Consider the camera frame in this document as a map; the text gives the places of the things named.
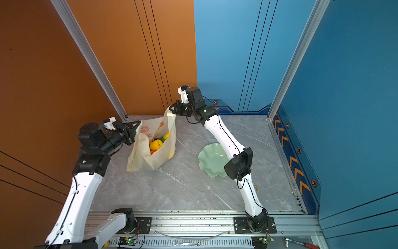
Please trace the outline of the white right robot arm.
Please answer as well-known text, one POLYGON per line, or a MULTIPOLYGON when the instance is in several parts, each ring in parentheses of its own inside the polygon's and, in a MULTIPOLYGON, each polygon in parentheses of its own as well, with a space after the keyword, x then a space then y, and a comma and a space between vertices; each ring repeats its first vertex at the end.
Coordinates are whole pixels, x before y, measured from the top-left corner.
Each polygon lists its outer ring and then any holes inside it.
POLYGON ((269 214, 261 204, 251 176, 253 151, 245 147, 232 135, 223 123, 214 105, 207 105, 198 87, 183 85, 178 88, 181 97, 169 107, 173 114, 194 119, 206 128, 218 141, 227 154, 228 163, 224 166, 227 176, 236 181, 243 198, 249 228, 260 233, 266 229, 269 214))

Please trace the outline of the yellow ridged starfruit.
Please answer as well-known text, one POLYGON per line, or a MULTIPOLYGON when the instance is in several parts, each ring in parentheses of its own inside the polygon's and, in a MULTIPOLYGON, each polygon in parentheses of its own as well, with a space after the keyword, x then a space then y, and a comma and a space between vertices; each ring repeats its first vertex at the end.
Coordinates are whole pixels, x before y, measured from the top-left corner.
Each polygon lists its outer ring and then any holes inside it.
POLYGON ((152 141, 149 146, 150 150, 158 151, 163 146, 163 142, 160 139, 157 139, 152 141))

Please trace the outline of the cream plastic bag orange print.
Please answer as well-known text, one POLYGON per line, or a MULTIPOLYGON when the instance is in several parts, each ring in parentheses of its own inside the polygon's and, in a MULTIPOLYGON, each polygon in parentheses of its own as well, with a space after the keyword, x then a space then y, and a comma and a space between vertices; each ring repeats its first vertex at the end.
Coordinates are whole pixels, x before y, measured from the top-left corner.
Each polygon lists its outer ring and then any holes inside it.
POLYGON ((126 169, 154 171, 169 161, 176 151, 176 115, 166 110, 162 117, 144 119, 135 136, 126 169))

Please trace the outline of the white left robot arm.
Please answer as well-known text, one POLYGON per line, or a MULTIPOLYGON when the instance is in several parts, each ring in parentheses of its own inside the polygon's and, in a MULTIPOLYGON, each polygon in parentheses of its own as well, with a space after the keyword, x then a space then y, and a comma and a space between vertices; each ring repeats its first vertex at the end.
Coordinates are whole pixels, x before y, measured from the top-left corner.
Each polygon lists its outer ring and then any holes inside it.
POLYGON ((72 184, 59 218, 47 236, 43 249, 100 249, 118 231, 132 233, 137 221, 131 208, 115 209, 93 232, 85 234, 86 221, 95 193, 112 155, 123 145, 132 145, 141 121, 121 122, 114 117, 103 125, 89 123, 80 128, 79 158, 72 184))

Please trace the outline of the green orange papaya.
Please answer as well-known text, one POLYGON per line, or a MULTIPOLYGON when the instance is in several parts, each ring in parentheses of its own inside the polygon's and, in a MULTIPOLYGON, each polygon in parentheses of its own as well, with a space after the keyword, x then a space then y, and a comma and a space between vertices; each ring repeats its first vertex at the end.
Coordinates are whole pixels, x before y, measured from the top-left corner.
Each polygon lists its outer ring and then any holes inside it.
POLYGON ((160 140, 164 143, 168 138, 170 137, 170 133, 164 134, 162 137, 160 137, 160 140))

